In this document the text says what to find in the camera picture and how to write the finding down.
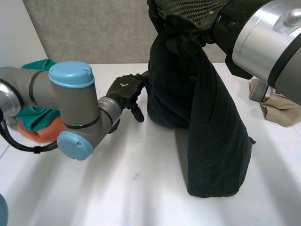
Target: green cloth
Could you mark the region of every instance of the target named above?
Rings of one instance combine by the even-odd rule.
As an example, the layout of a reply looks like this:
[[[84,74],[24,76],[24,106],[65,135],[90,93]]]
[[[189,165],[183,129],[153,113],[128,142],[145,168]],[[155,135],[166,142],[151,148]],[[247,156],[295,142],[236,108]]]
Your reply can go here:
[[[56,62],[53,60],[45,59],[26,64],[22,68],[49,71],[49,69],[55,64]],[[20,122],[22,122],[25,129],[31,132],[37,132],[40,129],[49,126],[53,119],[59,117],[60,115],[61,114],[58,110],[27,107],[17,115],[17,118]]]

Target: carbon fiber part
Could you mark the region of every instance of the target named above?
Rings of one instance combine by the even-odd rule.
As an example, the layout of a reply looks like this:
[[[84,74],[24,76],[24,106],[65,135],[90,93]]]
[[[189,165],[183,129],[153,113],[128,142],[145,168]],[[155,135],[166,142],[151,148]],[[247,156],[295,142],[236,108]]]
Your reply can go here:
[[[155,0],[163,17],[179,16],[193,23],[207,43],[213,43],[211,28],[220,9],[231,0]]]

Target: light blue joint cap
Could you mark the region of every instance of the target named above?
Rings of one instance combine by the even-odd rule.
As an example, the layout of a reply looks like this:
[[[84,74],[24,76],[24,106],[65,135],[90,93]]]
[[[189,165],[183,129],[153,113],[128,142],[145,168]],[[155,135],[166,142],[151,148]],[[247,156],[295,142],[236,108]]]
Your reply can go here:
[[[94,76],[90,65],[69,61],[53,65],[49,70],[49,79],[56,85],[81,89],[94,84]]]
[[[4,197],[0,194],[0,226],[8,224],[8,205]]]
[[[94,151],[94,148],[89,141],[82,136],[69,131],[61,132],[57,138],[57,145],[69,158],[79,161],[85,160]]]

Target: gray robot arm segment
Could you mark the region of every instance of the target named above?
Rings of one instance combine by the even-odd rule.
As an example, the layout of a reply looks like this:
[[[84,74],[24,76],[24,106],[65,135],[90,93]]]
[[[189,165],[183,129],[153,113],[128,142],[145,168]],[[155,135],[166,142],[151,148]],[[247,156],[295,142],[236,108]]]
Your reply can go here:
[[[114,100],[97,100],[92,69],[82,62],[59,63],[49,72],[0,68],[3,117],[16,115],[28,106],[60,111],[66,129],[57,144],[77,160],[86,159],[121,116]]]

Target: black cable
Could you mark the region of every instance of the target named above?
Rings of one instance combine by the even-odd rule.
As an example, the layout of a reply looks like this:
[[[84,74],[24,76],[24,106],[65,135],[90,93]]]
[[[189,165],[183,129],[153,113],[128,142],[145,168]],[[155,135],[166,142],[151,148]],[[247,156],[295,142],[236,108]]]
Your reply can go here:
[[[9,133],[6,121],[3,120],[2,123],[0,123],[0,134],[3,136],[3,138],[14,148],[20,150],[20,151],[25,151],[25,152],[33,152],[33,153],[41,153],[41,152],[48,152],[52,151],[57,148],[57,143],[56,141],[52,142],[49,145],[46,146],[35,146],[35,147],[27,147],[24,146],[18,142],[16,142],[12,136]]]

